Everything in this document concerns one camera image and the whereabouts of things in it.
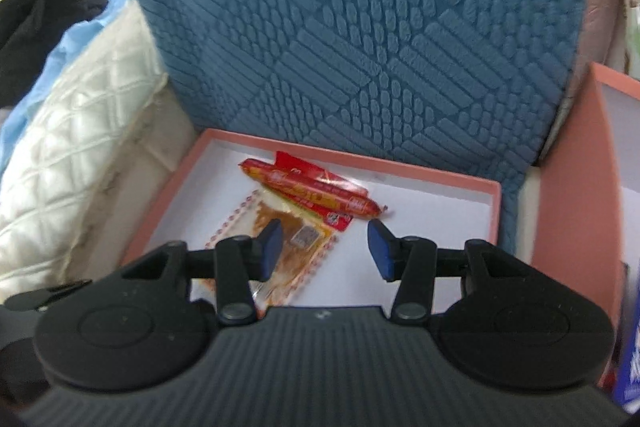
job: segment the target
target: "spicy snack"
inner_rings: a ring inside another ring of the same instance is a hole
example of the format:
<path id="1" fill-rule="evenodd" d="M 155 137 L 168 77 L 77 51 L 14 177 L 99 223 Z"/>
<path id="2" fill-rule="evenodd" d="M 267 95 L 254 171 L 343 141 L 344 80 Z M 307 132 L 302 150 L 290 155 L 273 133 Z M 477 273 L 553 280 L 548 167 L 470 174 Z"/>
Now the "spicy snack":
<path id="1" fill-rule="evenodd" d="M 373 219 L 383 212 L 383 209 L 369 198 L 335 185 L 312 180 L 296 172 L 287 172 L 260 160 L 248 158 L 240 164 L 240 168 L 249 177 L 270 188 L 290 196 L 298 196 L 336 212 L 364 219 Z"/>
<path id="2" fill-rule="evenodd" d="M 316 270 L 335 236 L 329 227 L 270 190 L 254 190 L 238 210 L 229 216 L 211 237 L 207 248 L 233 235 L 258 235 L 271 219 L 282 224 L 283 245 L 271 278 L 264 283 L 251 282 L 258 309 L 286 304 L 293 292 Z M 215 289 L 213 280 L 206 282 Z"/>
<path id="3" fill-rule="evenodd" d="M 282 169 L 284 171 L 302 174 L 303 176 L 311 178 L 312 180 L 318 180 L 329 185 L 335 185 L 337 187 L 343 188 L 344 190 L 354 192 L 355 194 L 363 196 L 365 198 L 368 195 L 368 191 L 366 188 L 360 187 L 359 185 L 356 185 L 355 183 L 341 176 L 338 176 L 337 174 L 334 174 L 327 169 L 321 168 L 320 166 L 301 158 L 297 158 L 296 156 L 292 156 L 284 151 L 276 151 L 275 166 L 278 169 Z M 308 209 L 310 212 L 316 214 L 322 219 L 322 222 L 324 224 L 328 225 L 334 230 L 338 230 L 338 232 L 344 232 L 353 220 L 353 216 L 350 216 L 349 214 L 343 214 L 340 212 L 336 212 L 335 210 L 331 210 L 330 208 L 325 208 L 324 206 L 320 206 L 319 204 L 312 203 L 309 200 L 305 200 L 300 196 L 291 196 L 290 194 L 285 194 L 277 190 L 276 192 L 283 198 L 294 201 L 300 206 Z"/>

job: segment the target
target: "white pillow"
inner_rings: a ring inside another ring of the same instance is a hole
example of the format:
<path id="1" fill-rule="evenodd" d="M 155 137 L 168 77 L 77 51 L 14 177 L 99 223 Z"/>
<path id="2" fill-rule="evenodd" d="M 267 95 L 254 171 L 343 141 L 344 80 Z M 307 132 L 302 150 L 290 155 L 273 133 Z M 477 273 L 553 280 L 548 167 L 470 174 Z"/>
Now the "white pillow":
<path id="1" fill-rule="evenodd" d="M 119 147 L 166 73 L 130 0 L 60 74 L 0 187 L 0 301 L 66 282 L 70 252 Z"/>

